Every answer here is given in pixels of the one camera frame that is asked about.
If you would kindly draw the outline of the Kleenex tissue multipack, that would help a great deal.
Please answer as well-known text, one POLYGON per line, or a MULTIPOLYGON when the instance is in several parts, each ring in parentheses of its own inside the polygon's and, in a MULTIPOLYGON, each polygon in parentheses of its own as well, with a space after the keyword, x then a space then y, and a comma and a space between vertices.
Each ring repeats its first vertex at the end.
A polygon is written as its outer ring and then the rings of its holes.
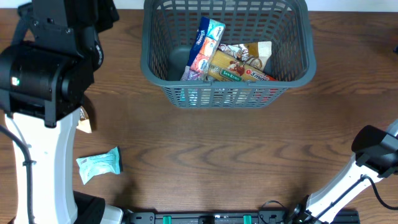
POLYGON ((181 81, 205 79, 225 29, 226 26, 222 22, 207 17, 201 18, 181 81))

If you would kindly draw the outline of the San Remo pasta packet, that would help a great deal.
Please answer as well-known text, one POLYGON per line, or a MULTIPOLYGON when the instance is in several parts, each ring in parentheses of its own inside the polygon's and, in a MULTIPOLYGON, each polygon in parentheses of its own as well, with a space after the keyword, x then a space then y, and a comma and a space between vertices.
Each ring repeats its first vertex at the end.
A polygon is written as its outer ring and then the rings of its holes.
POLYGON ((216 51, 210 62, 208 76, 223 82, 275 81, 274 78, 220 50, 216 51))

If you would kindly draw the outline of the beige brown snack pouch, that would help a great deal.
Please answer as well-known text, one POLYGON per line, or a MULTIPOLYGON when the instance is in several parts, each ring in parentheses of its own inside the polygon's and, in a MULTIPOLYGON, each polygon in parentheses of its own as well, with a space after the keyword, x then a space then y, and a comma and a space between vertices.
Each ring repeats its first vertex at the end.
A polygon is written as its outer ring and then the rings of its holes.
POLYGON ((243 51, 241 58, 244 63, 258 70, 264 70, 272 55, 271 41, 240 44, 239 47, 243 51))

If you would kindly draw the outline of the beige snack bag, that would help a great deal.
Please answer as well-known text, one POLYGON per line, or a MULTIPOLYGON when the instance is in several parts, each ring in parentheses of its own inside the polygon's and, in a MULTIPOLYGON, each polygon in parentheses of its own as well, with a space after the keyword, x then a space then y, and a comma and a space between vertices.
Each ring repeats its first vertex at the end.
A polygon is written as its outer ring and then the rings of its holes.
POLYGON ((234 57, 235 59, 246 61, 247 55, 244 50, 244 44, 237 44, 237 45, 226 45, 220 44, 218 46, 218 50, 234 57))
POLYGON ((92 133, 89 115, 82 106, 80 107, 80 119, 76 128, 84 133, 92 133))

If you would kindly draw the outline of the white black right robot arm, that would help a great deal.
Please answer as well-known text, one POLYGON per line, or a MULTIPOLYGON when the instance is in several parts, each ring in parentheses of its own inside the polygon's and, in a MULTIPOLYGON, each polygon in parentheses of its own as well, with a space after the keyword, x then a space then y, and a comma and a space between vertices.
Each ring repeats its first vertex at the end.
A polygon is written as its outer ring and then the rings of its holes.
POLYGON ((339 211, 364 189, 371 186, 379 203, 376 183, 397 174, 397 121, 383 131, 367 125, 356 135, 347 165, 323 188, 298 204, 290 215, 292 223, 332 223, 339 211))

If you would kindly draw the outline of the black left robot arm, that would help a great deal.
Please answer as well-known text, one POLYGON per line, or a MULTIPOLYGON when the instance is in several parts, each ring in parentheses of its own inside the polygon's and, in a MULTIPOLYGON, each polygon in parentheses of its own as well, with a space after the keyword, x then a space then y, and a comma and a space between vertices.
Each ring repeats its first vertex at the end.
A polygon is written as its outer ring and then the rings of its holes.
POLYGON ((121 223, 123 211, 73 189, 73 145, 85 91, 103 63, 113 0, 32 0, 1 52, 1 132, 16 159, 14 223, 121 223))

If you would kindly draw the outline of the teal tissue pocket pack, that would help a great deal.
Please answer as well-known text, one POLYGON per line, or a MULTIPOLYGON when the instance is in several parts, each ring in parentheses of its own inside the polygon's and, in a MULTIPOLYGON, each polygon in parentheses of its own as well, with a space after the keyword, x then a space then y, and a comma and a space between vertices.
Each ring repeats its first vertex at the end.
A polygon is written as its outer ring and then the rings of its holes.
POLYGON ((119 146, 104 154, 77 158, 76 162, 83 185, 87 184, 94 176, 109 172, 119 175, 123 171, 119 146))

